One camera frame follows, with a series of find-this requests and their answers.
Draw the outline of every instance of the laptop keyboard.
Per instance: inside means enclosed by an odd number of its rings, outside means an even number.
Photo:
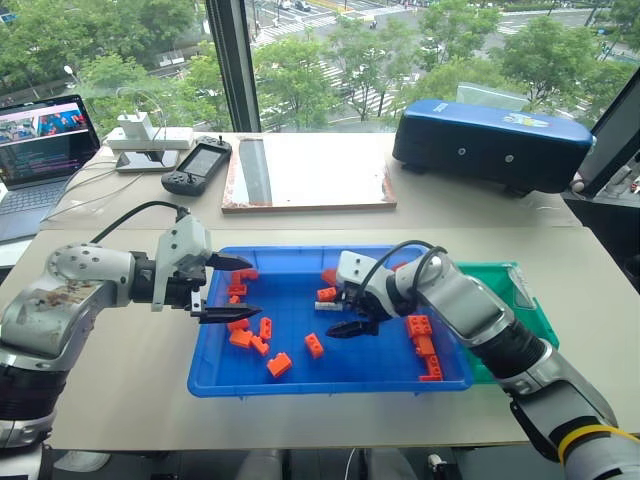
[[[0,215],[53,205],[64,191],[65,182],[7,192],[0,204]]]

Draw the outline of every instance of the handheld controller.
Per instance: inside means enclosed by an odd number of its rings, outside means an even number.
[[[178,195],[202,195],[220,165],[229,158],[231,145],[222,140],[222,135],[218,139],[201,137],[184,162],[162,176],[162,186]]]

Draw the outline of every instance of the controller screen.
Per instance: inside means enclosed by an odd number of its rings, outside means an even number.
[[[220,152],[214,152],[212,150],[202,148],[182,171],[198,175],[199,177],[206,177],[207,172],[220,158],[220,155]]]

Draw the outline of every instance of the laptop screen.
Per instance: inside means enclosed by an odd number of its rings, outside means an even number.
[[[0,179],[7,187],[71,175],[98,148],[80,97],[0,110]]]

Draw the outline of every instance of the glass panel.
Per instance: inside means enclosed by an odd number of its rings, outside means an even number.
[[[103,137],[117,116],[231,129],[203,2],[0,0],[0,106],[80,94]]]
[[[439,98],[593,126],[640,65],[637,0],[245,0],[265,131],[394,131]]]

